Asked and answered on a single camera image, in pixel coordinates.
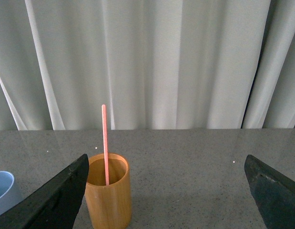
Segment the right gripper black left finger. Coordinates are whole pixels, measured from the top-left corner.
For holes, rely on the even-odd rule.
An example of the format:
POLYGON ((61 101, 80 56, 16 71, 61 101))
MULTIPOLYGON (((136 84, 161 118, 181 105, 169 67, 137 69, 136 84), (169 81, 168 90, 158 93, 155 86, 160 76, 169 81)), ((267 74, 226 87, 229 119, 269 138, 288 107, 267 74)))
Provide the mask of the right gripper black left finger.
POLYGON ((82 204, 89 172, 87 154, 0 215, 0 229, 71 229, 82 204))

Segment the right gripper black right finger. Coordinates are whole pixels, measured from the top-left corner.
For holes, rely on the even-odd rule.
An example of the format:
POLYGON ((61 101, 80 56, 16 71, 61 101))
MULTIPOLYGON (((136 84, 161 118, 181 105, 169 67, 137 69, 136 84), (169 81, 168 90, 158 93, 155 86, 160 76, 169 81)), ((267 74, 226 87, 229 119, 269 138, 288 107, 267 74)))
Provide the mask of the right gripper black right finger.
POLYGON ((244 171, 251 195, 268 229, 295 229, 295 182, 253 155, 244 171))

